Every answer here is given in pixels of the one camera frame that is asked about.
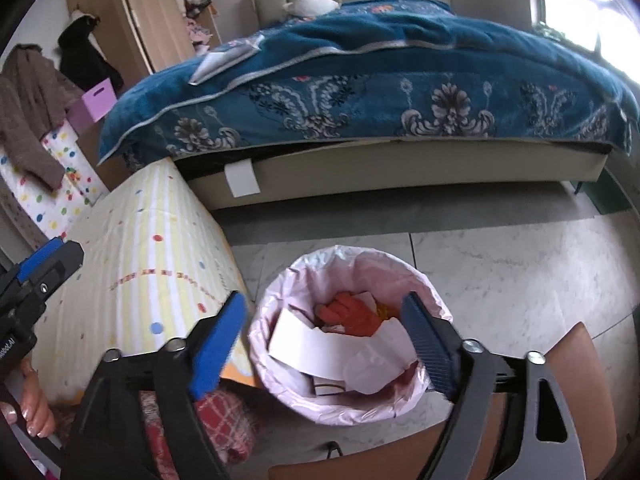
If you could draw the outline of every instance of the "floor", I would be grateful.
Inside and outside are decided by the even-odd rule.
[[[302,254],[333,244],[394,254],[424,272],[463,336],[493,352],[549,350],[583,321],[606,369],[621,446],[638,421],[640,224],[631,210],[600,215],[569,184],[449,186],[290,201],[215,212],[254,298]],[[324,458],[337,440],[352,453],[447,417],[428,392],[410,413],[352,428],[313,424],[267,392],[243,391],[264,419],[235,479],[271,465]]]

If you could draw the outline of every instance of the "pink trash bag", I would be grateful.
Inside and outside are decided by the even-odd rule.
[[[327,304],[345,290],[368,290],[377,301],[397,308],[405,295],[415,291],[433,316],[452,321],[427,277],[395,256],[340,245],[320,249],[298,258],[264,291],[249,329],[250,355],[260,379],[280,402],[318,424],[353,426],[407,413],[431,387],[422,364],[413,365],[373,395],[319,397],[308,376],[269,356],[271,333],[283,308],[290,305],[313,319],[316,304]]]

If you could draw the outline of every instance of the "brown leather chair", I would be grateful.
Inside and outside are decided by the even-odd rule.
[[[574,418],[587,480],[594,480],[616,450],[613,405],[602,364],[582,323],[575,325],[547,354]],[[486,478],[500,434],[504,396],[494,395],[480,451],[470,480]],[[269,469],[270,480],[415,480],[436,445],[444,423],[396,442],[339,458]]]

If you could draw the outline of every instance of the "blue dot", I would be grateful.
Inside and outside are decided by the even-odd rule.
[[[151,324],[149,330],[151,330],[152,334],[161,334],[164,332],[164,326],[162,326],[162,323],[155,322]]]

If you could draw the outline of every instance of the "wooden wardrobe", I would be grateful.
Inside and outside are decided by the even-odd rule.
[[[94,36],[104,55],[120,72],[125,89],[146,76],[195,56],[175,0],[66,0],[100,18]],[[211,7],[196,19],[211,30],[211,48],[220,44]]]

